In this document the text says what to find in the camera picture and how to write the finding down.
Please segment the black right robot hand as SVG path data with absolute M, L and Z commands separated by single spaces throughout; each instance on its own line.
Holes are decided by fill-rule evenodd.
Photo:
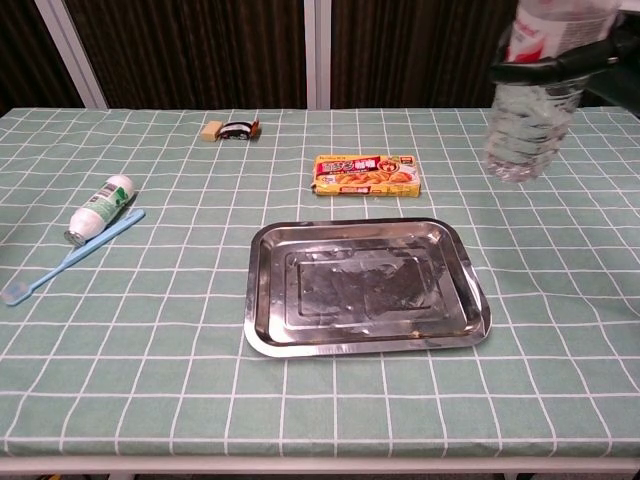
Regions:
M 604 40 L 533 63 L 506 60 L 510 29 L 500 38 L 489 75 L 495 84 L 551 86 L 584 79 L 584 89 L 639 114 L 639 16 L 621 13 Z

